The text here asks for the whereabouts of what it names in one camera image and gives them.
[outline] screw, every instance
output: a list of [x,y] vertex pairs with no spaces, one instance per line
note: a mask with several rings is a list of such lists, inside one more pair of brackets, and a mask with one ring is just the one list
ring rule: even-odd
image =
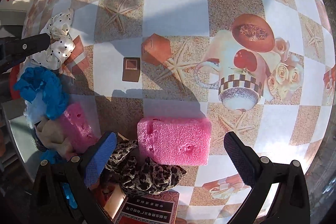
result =
[[265,164],[269,163],[269,158],[267,157],[261,157],[260,160],[262,163],[265,163]]
[[73,157],[71,158],[71,161],[72,161],[72,162],[79,162],[79,157],[78,157],[78,156],[73,156]]
[[47,160],[43,160],[41,161],[41,166],[46,166],[48,164],[48,161]]
[[293,160],[293,165],[296,166],[296,167],[299,167],[300,163],[297,160]]

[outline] book cover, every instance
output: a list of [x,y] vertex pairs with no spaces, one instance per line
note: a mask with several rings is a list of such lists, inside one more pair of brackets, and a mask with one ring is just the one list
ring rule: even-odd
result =
[[166,191],[159,195],[127,198],[114,218],[115,224],[174,224],[179,193]]

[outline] table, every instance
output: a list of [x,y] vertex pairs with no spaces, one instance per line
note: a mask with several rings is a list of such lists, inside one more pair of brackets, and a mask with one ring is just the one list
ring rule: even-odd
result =
[[178,221],[226,223],[250,191],[227,183],[237,174],[223,148],[228,131],[273,162],[299,160],[306,172],[336,78],[322,0],[32,0],[23,36],[68,8],[80,43],[61,77],[96,132],[134,139],[142,117],[211,120],[208,165],[184,166],[175,187]]

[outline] checkered pattern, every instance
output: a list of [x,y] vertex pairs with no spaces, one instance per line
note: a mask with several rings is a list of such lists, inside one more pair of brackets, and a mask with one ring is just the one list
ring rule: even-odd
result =
[[235,75],[229,75],[227,81],[225,81],[225,78],[221,79],[218,95],[220,95],[224,90],[237,87],[252,89],[258,93],[259,96],[262,96],[263,93],[262,83],[256,83],[256,79],[253,76],[239,75],[239,77],[235,79]]
[[[223,148],[227,131],[234,130],[258,155],[283,163],[297,159],[304,170],[309,167],[329,120],[327,98],[334,92],[323,81],[335,65],[335,52],[322,0],[32,0],[23,36],[37,34],[51,16],[67,8],[75,10],[70,35],[80,43],[73,67],[64,68],[64,86],[72,100],[86,105],[92,128],[131,139],[137,137],[142,117],[211,120],[208,165],[184,166],[188,174],[175,188],[180,192],[177,216],[187,223],[226,223],[249,192],[214,199],[203,186],[237,173]],[[246,13],[264,18],[275,37],[289,42],[289,55],[300,60],[304,80],[285,103],[279,94],[265,102],[264,84],[248,74],[222,80],[219,92],[244,86],[261,96],[251,110],[239,113],[222,105],[218,90],[197,85],[194,67],[203,61],[212,37],[230,31],[233,20]],[[153,33],[169,39],[171,52],[166,55],[171,58],[157,66],[141,60],[138,82],[122,81],[124,57],[141,58],[142,42]],[[203,83],[219,80],[214,71],[200,70],[198,78]]]

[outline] teacup illustration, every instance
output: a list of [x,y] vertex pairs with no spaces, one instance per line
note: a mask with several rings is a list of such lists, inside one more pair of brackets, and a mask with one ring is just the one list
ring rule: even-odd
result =
[[[218,89],[218,98],[227,109],[248,111],[263,96],[264,84],[280,61],[273,47],[274,35],[266,21],[241,15],[233,22],[232,32],[217,32],[194,69],[195,81],[203,88]],[[198,77],[203,67],[217,74],[218,81],[203,83]]]

